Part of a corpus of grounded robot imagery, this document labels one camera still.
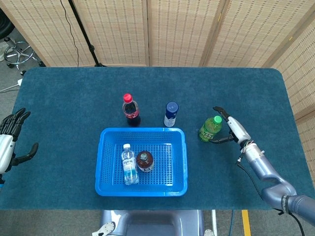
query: white label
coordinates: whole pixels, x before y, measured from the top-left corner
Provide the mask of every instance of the white label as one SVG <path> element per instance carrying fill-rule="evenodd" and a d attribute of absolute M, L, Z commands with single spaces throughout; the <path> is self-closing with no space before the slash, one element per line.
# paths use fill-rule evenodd
<path fill-rule="evenodd" d="M 167 126 L 167 127 L 172 127 L 172 126 L 174 126 L 174 125 L 175 125 L 175 120 L 176 120 L 176 117 L 175 117 L 174 119 L 168 119 L 168 118 L 166 117 L 166 115 L 164 116 L 164 124 L 165 124 L 165 126 Z"/>
<path fill-rule="evenodd" d="M 131 171 L 136 169 L 135 167 L 135 158 L 123 160 L 124 171 Z"/>
<path fill-rule="evenodd" d="M 151 166 L 149 166 L 148 168 L 141 168 L 139 166 L 139 169 L 142 170 L 143 172 L 150 172 L 151 170 L 153 170 L 153 167 L 154 167 L 154 162 L 152 163 Z"/>

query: blue can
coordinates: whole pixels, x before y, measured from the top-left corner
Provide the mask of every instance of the blue can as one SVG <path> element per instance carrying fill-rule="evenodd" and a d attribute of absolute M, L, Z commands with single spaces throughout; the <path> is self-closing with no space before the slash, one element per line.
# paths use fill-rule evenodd
<path fill-rule="evenodd" d="M 166 127 L 172 127 L 175 125 L 176 114 L 178 112 L 178 104 L 176 102 L 169 102 L 166 105 L 166 113 L 164 117 L 164 124 Z"/>

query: red cap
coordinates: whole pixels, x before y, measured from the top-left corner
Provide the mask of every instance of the red cap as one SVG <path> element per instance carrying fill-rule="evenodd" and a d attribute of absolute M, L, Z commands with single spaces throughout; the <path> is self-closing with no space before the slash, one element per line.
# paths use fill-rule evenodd
<path fill-rule="evenodd" d="M 130 93 L 126 93 L 126 94 L 124 95 L 124 102 L 129 103 L 129 102 L 131 102 L 131 101 L 132 101 L 132 96 L 131 96 L 131 94 L 130 94 Z"/>

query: stool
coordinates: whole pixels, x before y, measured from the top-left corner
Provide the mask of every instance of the stool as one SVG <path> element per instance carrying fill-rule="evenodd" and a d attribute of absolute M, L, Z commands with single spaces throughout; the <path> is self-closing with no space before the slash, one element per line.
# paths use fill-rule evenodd
<path fill-rule="evenodd" d="M 23 76 L 25 70 L 21 71 L 19 65 L 27 62 L 29 59 L 33 59 L 38 63 L 39 66 L 45 67 L 45 64 L 38 60 L 34 55 L 34 50 L 27 42 L 15 42 L 9 37 L 5 37 L 4 41 L 9 45 L 9 47 L 4 52 L 4 59 L 7 62 L 9 68 L 16 66 L 20 74 Z"/>
<path fill-rule="evenodd" d="M 109 236 L 204 236 L 205 233 L 200 210 L 103 210 L 100 225 L 107 222 L 115 223 Z"/>

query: black pole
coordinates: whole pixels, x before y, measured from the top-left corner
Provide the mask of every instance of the black pole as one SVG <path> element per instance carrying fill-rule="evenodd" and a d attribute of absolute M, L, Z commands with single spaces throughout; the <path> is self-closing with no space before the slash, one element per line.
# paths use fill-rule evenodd
<path fill-rule="evenodd" d="M 105 66 L 105 65 L 102 65 L 102 63 L 98 62 L 98 60 L 97 60 L 97 57 L 96 57 L 96 55 L 94 53 L 95 47 L 91 44 L 91 42 L 89 40 L 89 37 L 88 37 L 84 27 L 83 27 L 83 24 L 82 24 L 82 21 L 81 21 L 81 19 L 79 17 L 77 9 L 75 9 L 75 5 L 74 5 L 73 1 L 72 0 L 68 0 L 68 1 L 69 1 L 70 6 L 71 6 L 71 9 L 73 11 L 73 14 L 74 14 L 75 18 L 77 19 L 77 22 L 78 22 L 78 24 L 80 26 L 80 29 L 82 31 L 82 34 L 83 34 L 84 38 L 85 38 L 85 41 L 87 42 L 87 45 L 88 45 L 89 50 L 90 50 L 90 52 L 92 54 L 92 57 L 93 57 L 93 59 L 95 61 L 95 66 Z"/>

